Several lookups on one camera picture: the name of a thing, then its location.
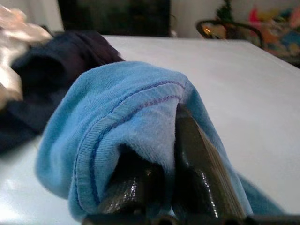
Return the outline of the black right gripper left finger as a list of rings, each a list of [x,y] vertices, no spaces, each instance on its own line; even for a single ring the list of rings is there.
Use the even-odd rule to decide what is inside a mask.
[[[165,193],[162,166],[135,152],[122,154],[98,206],[99,213],[159,213]]]

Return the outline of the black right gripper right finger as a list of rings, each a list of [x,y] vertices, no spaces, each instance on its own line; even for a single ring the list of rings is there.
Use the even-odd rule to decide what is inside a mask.
[[[219,152],[182,104],[176,111],[174,156],[172,209],[177,217],[245,218]]]

